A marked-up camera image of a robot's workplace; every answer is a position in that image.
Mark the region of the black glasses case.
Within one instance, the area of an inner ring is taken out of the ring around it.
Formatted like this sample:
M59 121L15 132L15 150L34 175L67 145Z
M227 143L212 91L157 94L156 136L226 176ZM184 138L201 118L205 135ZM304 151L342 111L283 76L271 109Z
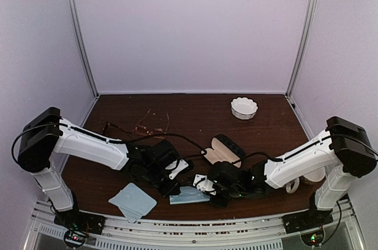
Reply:
M246 157L245 151L223 134L213 137L211 147L201 153L210 164L226 161L238 168L242 165L242 159Z

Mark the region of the dark brown sunglasses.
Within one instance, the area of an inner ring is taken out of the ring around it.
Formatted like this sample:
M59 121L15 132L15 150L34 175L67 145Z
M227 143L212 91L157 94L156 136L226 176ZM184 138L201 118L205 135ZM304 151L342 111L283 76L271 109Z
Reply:
M114 124L114 123L111 123L109 121L106 121L106 123L104 124L103 126L103 129L102 129L102 135L107 135L109 131L118 131L118 132L121 132L123 134L126 134L127 136L131 136L132 133L129 132L129 131L126 131L124 130L123 128L121 128L120 126Z

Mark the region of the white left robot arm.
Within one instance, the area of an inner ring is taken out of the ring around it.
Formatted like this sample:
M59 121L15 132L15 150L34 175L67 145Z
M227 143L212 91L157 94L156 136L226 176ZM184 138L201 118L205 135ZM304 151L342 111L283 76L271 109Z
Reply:
M120 139L108 138L81 128L50 107L28 123L15 139L18 154L12 157L31 173L53 206L62 212L62 219L73 229L85 223L85 216L76 209L76 198L50 161L53 153L73 155L140 177L167 197L178 194L176 176L189 165L181 159L173 145L160 141L153 146L136 146Z

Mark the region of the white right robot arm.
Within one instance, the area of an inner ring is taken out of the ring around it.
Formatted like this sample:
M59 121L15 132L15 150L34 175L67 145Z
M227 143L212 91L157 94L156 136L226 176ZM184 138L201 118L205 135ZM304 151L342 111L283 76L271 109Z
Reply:
M325 183L315 192L314 205L303 214L303 222L311 228L325 218L325 211L334 207L356 178L371 173L377 166L377 152L366 130L337 116L329 118L326 129L315 138L281 156L271 157L261 151L251 153L250 157L261 155L265 160L249 170L238 167L249 156L241 155L235 145L228 149L237 158L213 163L205 183L198 189L227 199L262 197L272 189L333 165Z

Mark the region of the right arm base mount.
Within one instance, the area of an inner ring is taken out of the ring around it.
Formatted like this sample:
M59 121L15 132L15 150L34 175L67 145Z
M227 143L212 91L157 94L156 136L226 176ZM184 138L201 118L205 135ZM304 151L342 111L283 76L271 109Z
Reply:
M335 234L341 223L339 216L337 226L329 237L325 237L324 225L333 222L333 208L319 210L315 204L315 196L309 201L309 209L282 217L286 234L301 232L301 241L312 249L324 246Z

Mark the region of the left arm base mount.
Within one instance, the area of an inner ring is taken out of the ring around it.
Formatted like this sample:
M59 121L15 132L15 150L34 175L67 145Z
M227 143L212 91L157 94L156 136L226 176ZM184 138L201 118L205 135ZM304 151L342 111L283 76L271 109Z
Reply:
M63 242L69 249L77 249L83 246L91 234L102 234L106 220L102 215L81 212L77 205L64 212L58 211L53 204L50 209L55 215L54 223L66 228Z

